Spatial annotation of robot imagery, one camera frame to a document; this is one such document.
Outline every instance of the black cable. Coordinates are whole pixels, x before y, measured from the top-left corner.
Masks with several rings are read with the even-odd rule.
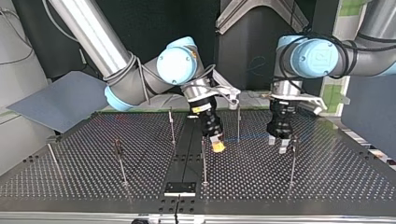
[[[176,209],[175,209],[175,224],[178,224],[177,210],[178,210],[178,203],[179,202],[180,202],[180,195],[178,195]]]
[[[396,45],[387,46],[387,47],[378,48],[378,49],[358,48],[358,47],[352,47],[352,46],[349,46],[349,45],[345,45],[345,47],[347,49],[355,49],[355,50],[358,50],[358,51],[368,51],[368,52],[379,52],[379,51],[387,51],[387,50],[390,50],[390,49],[396,49]]]

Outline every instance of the metal rod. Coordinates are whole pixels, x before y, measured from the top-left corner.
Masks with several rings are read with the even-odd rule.
[[[121,170],[122,170],[122,177],[123,177],[123,180],[124,180],[124,185],[128,185],[128,181],[126,179],[126,174],[125,174],[125,170],[124,170],[123,163],[122,163],[122,158],[120,158],[120,167],[121,167]]]
[[[173,118],[172,118],[172,107],[169,109],[169,122],[171,123],[171,130],[172,130],[172,144],[174,145],[176,143],[175,140],[175,128],[173,126]]]
[[[241,123],[241,107],[240,106],[238,106],[238,143],[239,143],[239,140],[240,140],[240,123]]]
[[[290,189],[294,186],[294,170],[296,165],[296,150],[293,148],[293,165],[291,166],[291,175],[290,175]]]
[[[117,137],[114,139],[114,149],[115,149],[115,154],[116,154],[116,159],[120,163],[120,168],[122,172],[122,178],[123,178],[123,185],[127,186],[128,185],[128,180],[126,179],[126,174],[125,174],[125,168],[123,166],[122,162],[122,148],[121,148],[121,140]]]
[[[94,0],[49,0],[104,77],[123,69],[131,55]]]
[[[50,152],[50,155],[51,155],[53,161],[56,164],[58,164],[58,161],[56,160],[56,157],[55,157],[55,153],[53,153],[52,145],[50,143],[47,143],[47,146],[49,147],[49,152]]]
[[[204,162],[204,186],[207,186],[209,183],[207,182],[207,173],[206,173],[206,155],[205,155],[205,141],[204,138],[202,137],[201,141],[201,150],[202,150],[202,159]]]

